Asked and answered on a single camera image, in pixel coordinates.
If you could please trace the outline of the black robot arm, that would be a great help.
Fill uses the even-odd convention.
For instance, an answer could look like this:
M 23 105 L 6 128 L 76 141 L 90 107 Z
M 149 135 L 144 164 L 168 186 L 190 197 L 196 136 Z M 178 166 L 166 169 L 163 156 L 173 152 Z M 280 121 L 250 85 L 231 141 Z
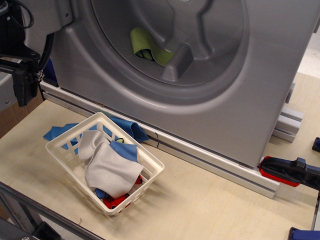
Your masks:
M 0 71 L 12 76 L 14 95 L 20 107 L 37 96 L 54 41 L 54 34 L 49 34 L 42 54 L 27 47 L 25 30 L 33 24 L 33 14 L 21 1 L 0 2 Z

